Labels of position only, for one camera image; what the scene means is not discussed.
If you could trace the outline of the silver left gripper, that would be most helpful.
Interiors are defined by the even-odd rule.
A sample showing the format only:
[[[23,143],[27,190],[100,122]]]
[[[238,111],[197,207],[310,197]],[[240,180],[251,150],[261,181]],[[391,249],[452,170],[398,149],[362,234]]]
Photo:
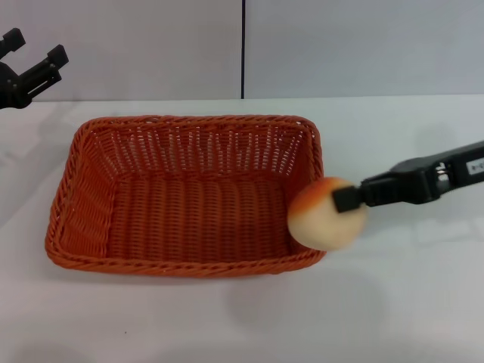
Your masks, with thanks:
[[[22,32],[13,28],[0,39],[0,60],[26,44]],[[20,76],[7,64],[0,62],[0,110],[23,109],[31,100],[60,82],[60,68],[69,62],[64,46],[57,45],[50,50],[46,59],[31,67]]]

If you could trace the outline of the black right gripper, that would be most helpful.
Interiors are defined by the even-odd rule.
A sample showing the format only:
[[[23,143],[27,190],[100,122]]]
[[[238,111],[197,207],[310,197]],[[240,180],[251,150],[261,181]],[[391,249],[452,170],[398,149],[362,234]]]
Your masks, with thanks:
[[[442,194],[484,182],[484,141],[398,163],[385,172],[332,192],[339,213],[360,206],[423,204]]]

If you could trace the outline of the peach fruit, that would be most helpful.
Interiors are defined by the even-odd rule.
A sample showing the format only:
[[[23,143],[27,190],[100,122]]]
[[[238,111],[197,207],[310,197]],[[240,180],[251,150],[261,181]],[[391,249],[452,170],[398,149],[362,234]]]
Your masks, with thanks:
[[[297,194],[287,212],[287,225],[296,242],[313,250],[334,251],[349,246],[363,231],[365,206],[339,213],[333,192],[353,183],[328,177],[314,181]]]

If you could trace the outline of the orange woven basket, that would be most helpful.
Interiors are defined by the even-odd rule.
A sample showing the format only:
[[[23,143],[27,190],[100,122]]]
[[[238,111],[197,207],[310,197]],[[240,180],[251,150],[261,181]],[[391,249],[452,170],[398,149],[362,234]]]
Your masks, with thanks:
[[[80,271],[184,278],[276,275],[324,253],[287,229],[294,197],[323,175],[300,116],[113,116],[73,136],[45,237]]]

